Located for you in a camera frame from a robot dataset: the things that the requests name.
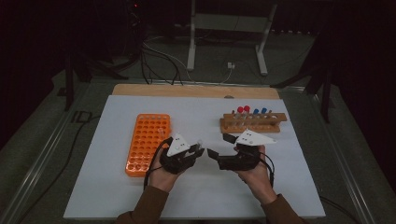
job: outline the brown sleeve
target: brown sleeve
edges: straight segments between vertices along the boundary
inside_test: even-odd
[[[147,186],[133,212],[119,215],[116,224],[153,224],[160,219],[169,193]]]
[[[268,203],[266,205],[262,204],[262,210],[264,210],[264,213],[271,224],[308,223],[306,220],[297,216],[281,194],[278,194],[277,199],[272,203]]]

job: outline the dark background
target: dark background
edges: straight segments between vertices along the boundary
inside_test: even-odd
[[[227,7],[218,1],[200,2],[197,10],[248,14],[257,1]],[[64,51],[72,44],[95,60],[111,61],[117,54],[139,51],[147,24],[164,35],[175,34],[174,24],[187,25],[190,1],[47,1],[4,0],[0,3],[0,94],[3,147],[40,102],[52,91],[51,78],[64,69]],[[378,164],[396,189],[396,125],[392,96],[396,96],[395,4],[392,1],[288,1],[278,6],[273,32],[317,35],[302,69],[331,63],[332,83],[340,88],[349,110],[358,122]],[[113,45],[125,34],[138,38],[127,48]]]

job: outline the white board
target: white board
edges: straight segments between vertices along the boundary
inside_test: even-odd
[[[110,95],[92,139],[78,180],[65,209],[65,218],[114,218],[134,210],[143,191],[143,178],[124,173],[138,114],[168,114],[172,133],[182,133],[193,145],[203,141],[220,155],[233,155],[222,140],[219,119],[238,106],[266,107],[285,113],[280,133],[266,133],[277,143],[266,146],[275,164],[275,191],[282,193],[301,217],[324,217],[312,176],[282,100],[217,99]],[[172,189],[162,218],[264,217],[259,202],[236,173],[219,169],[206,151]]]

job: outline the metal leg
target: metal leg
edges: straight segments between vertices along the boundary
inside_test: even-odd
[[[268,75],[267,65],[265,64],[264,55],[262,54],[262,51],[264,49],[265,42],[267,41],[268,35],[270,34],[272,21],[273,21],[275,12],[276,12],[276,7],[277,7],[276,4],[272,5],[271,12],[268,15],[268,21],[267,21],[267,23],[265,23],[264,32],[262,33],[262,42],[260,43],[260,45],[256,45],[257,61],[259,63],[259,67],[260,67],[260,74],[262,76]]]
[[[190,32],[190,49],[187,60],[187,70],[194,70],[195,62],[195,0],[191,0],[191,32]]]

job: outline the table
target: table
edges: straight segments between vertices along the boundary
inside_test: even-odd
[[[168,113],[173,133],[182,133],[191,144],[202,138],[205,148],[225,155],[233,151],[232,145],[221,140],[219,117],[241,104],[266,104],[287,114],[276,90],[269,88],[116,86],[107,99],[64,217],[114,218],[133,210],[143,191],[143,178],[128,177],[124,166],[138,113]],[[277,140],[267,146],[276,167],[275,190],[285,195],[300,216],[324,217],[291,122],[281,123],[281,133],[267,135]],[[264,213],[248,186],[235,173],[219,170],[206,152],[177,181],[162,213],[164,219],[259,217]]]

